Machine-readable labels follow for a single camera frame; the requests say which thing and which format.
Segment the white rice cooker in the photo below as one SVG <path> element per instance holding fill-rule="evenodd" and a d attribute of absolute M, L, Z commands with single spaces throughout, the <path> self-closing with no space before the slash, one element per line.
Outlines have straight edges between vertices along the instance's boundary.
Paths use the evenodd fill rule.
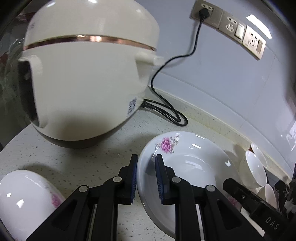
<path fill-rule="evenodd" d="M 95 145 L 144 101 L 159 25 L 136 1 L 49 1 L 32 17 L 18 59 L 28 119 L 46 140 Z"/>

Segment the wall socket panel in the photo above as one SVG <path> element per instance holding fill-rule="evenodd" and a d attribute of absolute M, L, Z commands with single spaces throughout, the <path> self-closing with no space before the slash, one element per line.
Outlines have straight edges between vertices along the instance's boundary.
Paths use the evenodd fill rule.
<path fill-rule="evenodd" d="M 191 18 L 199 20 L 200 11 L 203 9 L 207 10 L 209 14 L 203 23 L 241 44 L 258 60 L 262 58 L 266 40 L 259 33 L 227 11 L 207 1 L 195 1 Z"/>

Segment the large floral plate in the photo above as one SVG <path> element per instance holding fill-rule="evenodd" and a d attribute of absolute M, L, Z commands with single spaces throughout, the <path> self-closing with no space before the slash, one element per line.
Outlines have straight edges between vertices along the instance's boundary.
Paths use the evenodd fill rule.
<path fill-rule="evenodd" d="M 1 180 L 1 221 L 14 240 L 26 240 L 64 200 L 43 176 L 15 170 Z"/>

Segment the large white bowl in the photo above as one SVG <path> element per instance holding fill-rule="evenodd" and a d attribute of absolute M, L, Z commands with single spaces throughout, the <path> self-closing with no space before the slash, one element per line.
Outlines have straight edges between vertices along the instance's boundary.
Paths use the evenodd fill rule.
<path fill-rule="evenodd" d="M 251 151 L 246 151 L 239 164 L 239 174 L 248 189 L 264 187 L 267 184 L 265 169 L 259 158 Z"/>

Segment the red banded white bowl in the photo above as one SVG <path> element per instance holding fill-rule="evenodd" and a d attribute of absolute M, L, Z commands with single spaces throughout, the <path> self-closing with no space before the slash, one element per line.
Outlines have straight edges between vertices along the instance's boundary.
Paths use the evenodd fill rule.
<path fill-rule="evenodd" d="M 258 159 L 260 160 L 260 162 L 264 168 L 268 167 L 267 160 L 266 160 L 263 152 L 259 149 L 259 147 L 256 144 L 251 143 L 248 150 L 253 152 L 255 154 L 255 156 L 258 157 Z"/>

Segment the small white bowl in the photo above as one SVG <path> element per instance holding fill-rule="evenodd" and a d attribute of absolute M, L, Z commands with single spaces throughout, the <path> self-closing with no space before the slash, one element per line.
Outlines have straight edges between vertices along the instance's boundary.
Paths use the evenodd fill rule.
<path fill-rule="evenodd" d="M 276 196 L 273 188 L 269 184 L 266 184 L 264 187 L 260 188 L 256 195 L 266 201 L 272 207 L 277 208 Z"/>

